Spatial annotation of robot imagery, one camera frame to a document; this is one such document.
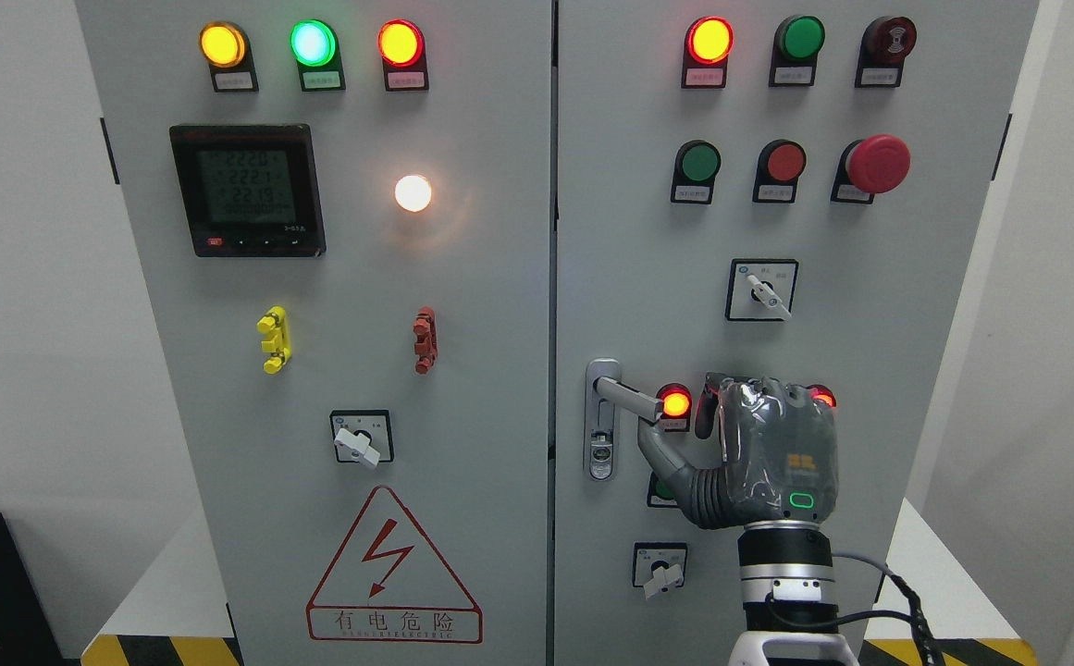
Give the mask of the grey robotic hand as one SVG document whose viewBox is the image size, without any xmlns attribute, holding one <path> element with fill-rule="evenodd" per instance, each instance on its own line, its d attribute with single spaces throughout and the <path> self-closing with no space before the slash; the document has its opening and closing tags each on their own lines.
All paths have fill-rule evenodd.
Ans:
<svg viewBox="0 0 1074 666">
<path fill-rule="evenodd" d="M 838 494 L 834 409 L 804 385 L 773 376 L 710 372 L 698 401 L 697 438 L 719 433 L 722 464 L 697 468 L 659 429 L 639 423 L 647 463 L 700 529 L 764 520 L 819 524 Z"/>
</svg>

